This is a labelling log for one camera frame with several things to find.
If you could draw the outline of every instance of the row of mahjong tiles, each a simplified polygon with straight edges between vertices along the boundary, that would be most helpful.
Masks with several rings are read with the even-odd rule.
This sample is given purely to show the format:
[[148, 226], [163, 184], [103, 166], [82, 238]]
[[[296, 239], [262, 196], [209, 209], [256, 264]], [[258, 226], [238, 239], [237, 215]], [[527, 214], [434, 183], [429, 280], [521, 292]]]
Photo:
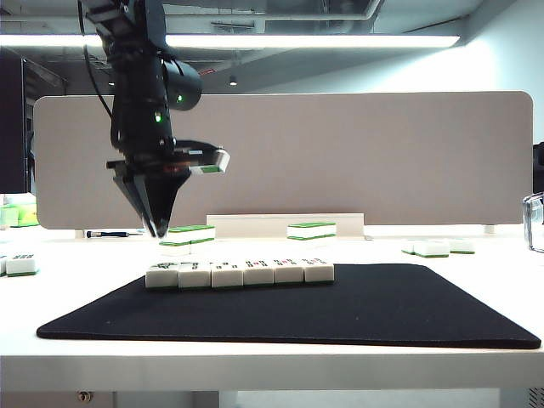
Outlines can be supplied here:
[[449, 240], [407, 240], [402, 252], [423, 258], [447, 258], [450, 253], [474, 254], [474, 243], [470, 240], [455, 238]]
[[11, 257], [0, 255], [0, 276], [35, 275], [38, 270], [33, 253], [16, 254]]
[[334, 264], [318, 258], [242, 263], [165, 262], [152, 265], [145, 273], [145, 287], [148, 289], [224, 289], [333, 281]]

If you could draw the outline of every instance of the white table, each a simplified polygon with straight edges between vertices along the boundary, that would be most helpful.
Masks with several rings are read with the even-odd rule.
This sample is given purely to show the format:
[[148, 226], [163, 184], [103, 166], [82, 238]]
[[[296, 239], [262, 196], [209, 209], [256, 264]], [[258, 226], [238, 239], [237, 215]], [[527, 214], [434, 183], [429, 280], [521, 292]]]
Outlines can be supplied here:
[[[475, 255], [424, 259], [400, 252], [404, 236], [339, 239], [302, 250], [342, 263], [423, 264], [544, 338], [544, 255], [523, 229], [474, 227], [448, 235], [474, 239]], [[436, 234], [425, 229], [423, 234]], [[533, 388], [544, 386], [544, 351], [267, 343], [45, 340], [36, 329], [138, 278], [161, 258], [147, 237], [75, 240], [73, 231], [0, 231], [0, 252], [32, 251], [35, 276], [0, 279], [0, 387], [3, 392]], [[286, 240], [218, 241], [211, 258], [301, 256]]]

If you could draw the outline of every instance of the ceiling light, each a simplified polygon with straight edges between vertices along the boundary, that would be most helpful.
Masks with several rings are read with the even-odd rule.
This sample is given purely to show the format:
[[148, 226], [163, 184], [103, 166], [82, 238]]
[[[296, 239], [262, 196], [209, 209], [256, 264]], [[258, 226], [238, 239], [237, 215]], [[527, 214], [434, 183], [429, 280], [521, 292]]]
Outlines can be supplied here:
[[[204, 49], [261, 48], [448, 48], [459, 36], [268, 36], [268, 35], [168, 35], [171, 47]], [[0, 46], [10, 47], [101, 47], [97, 35], [0, 35]]]
[[448, 48], [459, 36], [267, 36], [168, 35], [171, 47], [206, 49], [261, 48]]
[[102, 47], [97, 35], [0, 35], [0, 46], [6, 47]]

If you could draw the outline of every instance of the ceiling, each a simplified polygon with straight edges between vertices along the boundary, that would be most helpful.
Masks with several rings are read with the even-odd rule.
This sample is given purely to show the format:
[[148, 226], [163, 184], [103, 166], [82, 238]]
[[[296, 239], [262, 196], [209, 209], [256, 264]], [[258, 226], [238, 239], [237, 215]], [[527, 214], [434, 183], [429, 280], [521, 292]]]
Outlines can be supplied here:
[[[368, 20], [290, 20], [324, 14], [363, 14], [371, 0], [167, 0], [164, 2], [169, 33], [388, 33], [416, 31], [470, 15], [483, 0], [381, 0]], [[77, 2], [66, 0], [1, 0], [1, 33], [77, 33]], [[180, 14], [206, 14], [187, 16]], [[283, 20], [267, 20], [267, 16]], [[87, 23], [88, 32], [93, 30]], [[90, 92], [79, 48], [18, 48], [16, 51], [67, 80], [68, 93]], [[205, 92], [242, 93], [298, 77], [364, 64], [399, 54], [399, 50], [247, 50], [243, 52], [180, 50], [183, 59], [205, 75]], [[97, 79], [107, 87], [109, 68], [101, 50], [93, 48]], [[235, 72], [239, 87], [228, 85]]]

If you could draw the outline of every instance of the black mouse pad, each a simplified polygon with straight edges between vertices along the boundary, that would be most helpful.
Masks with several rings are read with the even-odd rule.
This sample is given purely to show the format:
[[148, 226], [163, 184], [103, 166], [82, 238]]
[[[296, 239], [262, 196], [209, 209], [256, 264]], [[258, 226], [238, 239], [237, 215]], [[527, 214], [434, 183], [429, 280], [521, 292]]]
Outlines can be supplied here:
[[44, 338], [538, 349], [432, 270], [336, 265], [330, 285], [152, 292], [139, 278], [37, 329]]

